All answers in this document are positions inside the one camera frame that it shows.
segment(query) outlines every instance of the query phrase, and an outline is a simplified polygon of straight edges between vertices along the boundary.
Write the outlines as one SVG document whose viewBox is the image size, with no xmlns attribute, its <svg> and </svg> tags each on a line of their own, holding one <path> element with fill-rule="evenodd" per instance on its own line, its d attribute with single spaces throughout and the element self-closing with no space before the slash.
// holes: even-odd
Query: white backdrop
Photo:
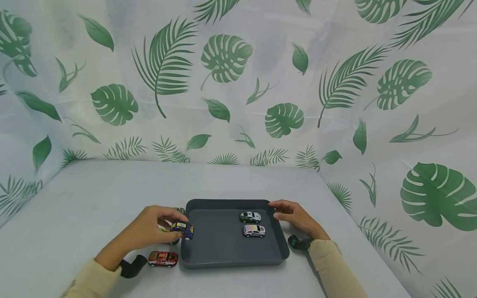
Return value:
<svg viewBox="0 0 477 298">
<path fill-rule="evenodd" d="M 0 223 L 75 159 L 309 167 L 413 297 L 475 297 L 472 2 L 8 0 Z"/>
</svg>

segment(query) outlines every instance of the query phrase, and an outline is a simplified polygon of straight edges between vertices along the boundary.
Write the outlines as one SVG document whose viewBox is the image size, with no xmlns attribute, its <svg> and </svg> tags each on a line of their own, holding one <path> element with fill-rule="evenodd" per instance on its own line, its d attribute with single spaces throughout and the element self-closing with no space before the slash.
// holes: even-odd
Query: toy car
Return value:
<svg viewBox="0 0 477 298">
<path fill-rule="evenodd" d="M 176 221 L 171 225 L 171 232 L 182 232 L 182 238 L 189 241 L 194 236 L 194 226 L 183 221 Z"/>
<path fill-rule="evenodd" d="M 184 215 L 186 215 L 186 210 L 184 208 L 181 208 L 181 207 L 175 207 L 174 208 L 177 212 L 179 213 L 182 213 Z"/>
<path fill-rule="evenodd" d="M 165 227 L 163 226 L 159 226 L 159 230 L 163 231 L 163 232 L 170 232 L 168 229 L 166 229 Z M 179 239 L 177 239 L 176 241 L 174 242 L 169 242 L 170 244 L 172 245 L 176 245 L 177 243 L 179 243 Z"/>
<path fill-rule="evenodd" d="M 243 223 L 256 223 L 256 224 L 258 224 L 262 220 L 262 217 L 257 212 L 248 211 L 248 212 L 240 213 L 240 220 Z"/>
<path fill-rule="evenodd" d="M 163 266 L 172 268 L 177 264 L 177 254 L 168 251 L 153 251 L 149 255 L 148 263 L 151 267 Z"/>
<path fill-rule="evenodd" d="M 265 236 L 265 228 L 259 225 L 244 225 L 243 235 L 247 238 L 250 236 L 263 238 Z"/>
</svg>

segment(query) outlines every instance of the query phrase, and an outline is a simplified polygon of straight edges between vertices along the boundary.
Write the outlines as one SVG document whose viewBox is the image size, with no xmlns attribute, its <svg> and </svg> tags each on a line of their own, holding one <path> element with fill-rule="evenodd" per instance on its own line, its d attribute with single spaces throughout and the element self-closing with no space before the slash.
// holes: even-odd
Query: gray tray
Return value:
<svg viewBox="0 0 477 298">
<path fill-rule="evenodd" d="M 260 213 L 265 237 L 246 238 L 239 220 L 244 211 Z M 290 255 L 274 209 L 267 200 L 190 200 L 186 216 L 194 237 L 181 241 L 180 258 L 187 269 L 279 265 Z"/>
</svg>

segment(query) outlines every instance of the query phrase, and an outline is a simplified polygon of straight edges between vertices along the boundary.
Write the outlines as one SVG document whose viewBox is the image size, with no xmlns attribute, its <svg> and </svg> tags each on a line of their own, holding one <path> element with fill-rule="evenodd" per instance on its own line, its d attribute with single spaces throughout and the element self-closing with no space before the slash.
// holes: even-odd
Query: white table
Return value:
<svg viewBox="0 0 477 298">
<path fill-rule="evenodd" d="M 312 170 L 81 161 L 58 173 L 0 228 L 0 289 L 5 298 L 57 297 L 84 262 L 147 205 L 203 199 L 298 201 L 335 240 L 371 298 L 405 298 L 406 290 Z M 283 223 L 285 237 L 296 233 Z M 152 250 L 179 251 L 179 245 Z M 325 297 L 307 254 L 292 250 L 280 266 L 186 270 L 145 266 L 121 279 L 111 297 Z"/>
</svg>

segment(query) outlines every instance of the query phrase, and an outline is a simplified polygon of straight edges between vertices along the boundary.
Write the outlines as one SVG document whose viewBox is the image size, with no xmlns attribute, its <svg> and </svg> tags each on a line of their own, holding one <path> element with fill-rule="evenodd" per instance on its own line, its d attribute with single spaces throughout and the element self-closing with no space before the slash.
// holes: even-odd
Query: beige sleeve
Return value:
<svg viewBox="0 0 477 298">
<path fill-rule="evenodd" d="M 331 240 L 313 240 L 308 252 L 328 298 L 368 298 Z"/>
<path fill-rule="evenodd" d="M 120 275 L 121 267 L 114 272 L 108 271 L 94 259 L 90 259 L 61 295 L 61 298 L 106 297 Z"/>
</svg>

